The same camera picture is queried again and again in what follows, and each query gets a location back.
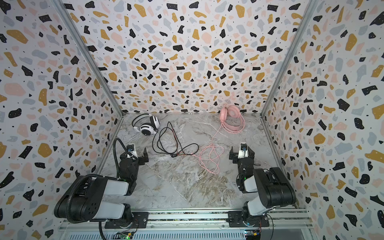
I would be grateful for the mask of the white black headphones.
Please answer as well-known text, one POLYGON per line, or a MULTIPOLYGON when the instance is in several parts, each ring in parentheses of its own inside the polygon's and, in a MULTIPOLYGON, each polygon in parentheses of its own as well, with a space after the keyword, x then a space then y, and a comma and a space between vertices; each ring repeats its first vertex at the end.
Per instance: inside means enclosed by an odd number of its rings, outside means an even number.
POLYGON ((160 128, 160 121, 157 116, 154 116, 152 114, 141 114, 132 120, 131 125, 136 132, 141 133, 145 136, 151 136, 156 134, 158 129, 160 128), (144 119, 149 119, 149 122, 143 123, 138 126, 138 122, 144 119))

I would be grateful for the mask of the pink headphones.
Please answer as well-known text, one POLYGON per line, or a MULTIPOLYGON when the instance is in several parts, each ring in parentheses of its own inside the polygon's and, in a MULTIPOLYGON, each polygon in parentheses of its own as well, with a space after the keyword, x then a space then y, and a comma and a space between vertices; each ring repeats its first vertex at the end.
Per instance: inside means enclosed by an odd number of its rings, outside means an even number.
POLYGON ((240 112, 240 109, 235 105, 225 105, 220 112, 221 127, 230 134, 238 134, 245 128, 246 122, 240 112), (231 121, 238 120, 238 125, 232 125, 228 123, 228 119, 231 121))

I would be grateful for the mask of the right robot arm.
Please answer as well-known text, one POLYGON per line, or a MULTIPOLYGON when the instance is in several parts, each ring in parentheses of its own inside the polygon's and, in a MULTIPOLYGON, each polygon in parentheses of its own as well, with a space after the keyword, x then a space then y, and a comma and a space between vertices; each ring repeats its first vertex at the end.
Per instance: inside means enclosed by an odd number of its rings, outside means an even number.
POLYGON ((268 227, 268 212, 296 203, 295 191, 282 170, 279 167, 259 168, 255 152, 247 144, 240 144, 237 153, 231 148, 229 159, 238 167, 238 189, 243 194, 257 194, 253 200, 245 202, 240 211, 228 212, 227 222, 231 228, 268 227))

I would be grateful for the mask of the aluminium corner post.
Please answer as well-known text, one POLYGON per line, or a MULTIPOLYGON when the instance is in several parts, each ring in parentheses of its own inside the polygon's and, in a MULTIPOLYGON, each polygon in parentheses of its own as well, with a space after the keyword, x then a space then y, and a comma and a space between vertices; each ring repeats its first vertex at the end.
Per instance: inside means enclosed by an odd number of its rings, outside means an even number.
POLYGON ((278 91, 278 87, 279 85, 281 84, 282 80, 283 80, 283 77, 289 67, 289 64, 292 60, 292 58, 294 57, 294 54, 297 50, 297 47, 300 43, 300 40, 302 39, 302 36, 307 28, 307 25, 310 21, 310 18, 311 16, 313 15, 316 7, 317 7, 317 4, 318 4, 318 0, 310 0, 309 3, 308 3, 308 6, 304 12, 304 15, 303 15, 303 19, 301 20, 300 22, 300 25, 298 26, 298 30, 293 38, 293 41, 290 45, 290 48, 288 49, 288 52, 283 60, 283 63, 282 63, 282 66, 280 68, 280 71, 277 75, 277 78, 273 84, 273 86, 271 87, 271 91, 270 91, 270 94, 266 100, 266 103, 263 107, 263 110, 260 114, 261 118, 263 119, 266 115, 267 115, 267 112, 268 112, 268 108, 271 106, 272 102, 273 102, 273 99, 274 99, 274 95, 277 93, 278 91))
POLYGON ((110 90, 107 82, 104 79, 104 76, 102 75, 100 69, 98 68, 97 64, 95 63, 94 59, 92 58, 86 44, 81 38, 81 35, 76 28, 73 20, 70 17, 70 14, 67 12, 65 5, 63 1, 51 1, 53 4, 53 7, 55 8, 56 12, 64 22, 66 28, 68 29, 69 33, 72 35, 74 42, 77 44, 81 54, 85 58, 86 62, 88 63, 90 69, 95 74, 97 80, 103 87, 104 93, 108 97, 108 99, 111 102, 111 105, 114 107, 116 113, 120 118, 124 117, 123 111, 120 109, 118 102, 116 101, 112 91, 110 90))

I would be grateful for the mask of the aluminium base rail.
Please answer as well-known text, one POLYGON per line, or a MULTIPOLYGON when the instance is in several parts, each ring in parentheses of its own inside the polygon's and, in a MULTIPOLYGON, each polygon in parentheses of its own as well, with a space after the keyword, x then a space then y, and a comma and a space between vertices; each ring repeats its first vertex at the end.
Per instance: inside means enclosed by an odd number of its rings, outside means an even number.
POLYGON ((59 228, 60 240, 315 240, 304 209, 282 208, 246 224, 239 209, 134 210, 133 227, 88 222, 59 228))

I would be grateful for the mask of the right aluminium corner post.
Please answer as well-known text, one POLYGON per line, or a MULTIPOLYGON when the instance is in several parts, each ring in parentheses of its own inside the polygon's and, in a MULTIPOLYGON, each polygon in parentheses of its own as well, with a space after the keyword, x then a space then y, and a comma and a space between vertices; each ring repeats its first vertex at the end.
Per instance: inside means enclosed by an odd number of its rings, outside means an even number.
POLYGON ((273 86, 271 87, 271 91, 270 91, 270 94, 266 100, 266 103, 263 107, 263 110, 260 114, 261 118, 263 119, 266 115, 267 115, 267 112, 268 112, 268 108, 271 106, 272 102, 273 102, 273 99, 274 99, 274 95, 277 93, 278 91, 278 87, 279 85, 281 84, 282 80, 283 80, 283 77, 289 67, 289 64, 292 60, 292 58, 294 57, 294 54, 297 50, 297 47, 300 43, 300 40, 302 39, 302 36, 307 28, 307 25, 310 21, 310 18, 311 16, 313 15, 316 7, 317 7, 317 4, 318 4, 318 0, 310 0, 309 3, 308 3, 308 6, 304 12, 304 15, 303 15, 303 19, 301 20, 300 22, 300 25, 298 26, 298 30, 293 38, 293 41, 290 45, 290 48, 288 49, 288 52, 283 60, 283 63, 282 63, 282 66, 280 68, 280 71, 277 75, 277 78, 273 84, 273 86))

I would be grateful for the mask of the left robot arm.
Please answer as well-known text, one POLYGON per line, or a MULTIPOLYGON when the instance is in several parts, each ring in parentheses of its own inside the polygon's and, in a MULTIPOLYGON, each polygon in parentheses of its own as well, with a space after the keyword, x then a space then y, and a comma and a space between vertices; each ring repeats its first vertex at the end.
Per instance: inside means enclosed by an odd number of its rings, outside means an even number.
POLYGON ((138 157, 133 145, 121 154, 119 177, 78 176, 54 209, 54 215, 71 224, 105 222, 106 229, 145 228, 148 213, 134 214, 129 204, 111 203, 105 196, 130 196, 137 185, 139 167, 149 161, 148 152, 138 157))

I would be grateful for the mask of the left aluminium corner post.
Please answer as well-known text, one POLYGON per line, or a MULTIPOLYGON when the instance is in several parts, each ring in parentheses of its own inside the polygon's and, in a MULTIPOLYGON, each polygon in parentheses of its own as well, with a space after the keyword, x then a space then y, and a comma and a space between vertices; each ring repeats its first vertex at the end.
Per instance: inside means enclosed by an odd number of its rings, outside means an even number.
POLYGON ((81 35, 76 28, 73 20, 70 17, 70 14, 67 12, 65 5, 63 1, 51 1, 53 4, 53 7, 55 8, 56 12, 64 22, 66 28, 68 29, 69 33, 72 35, 74 42, 77 44, 81 54, 85 58, 86 62, 88 63, 90 69, 95 74, 97 80, 103 87, 104 93, 108 97, 108 99, 111 102, 111 105, 114 107, 116 113, 120 118, 124 117, 123 111, 120 109, 118 102, 116 101, 112 91, 110 90, 107 82, 104 79, 104 76, 102 75, 100 69, 98 68, 97 64, 95 63, 94 59, 92 58, 86 44, 81 38, 81 35))

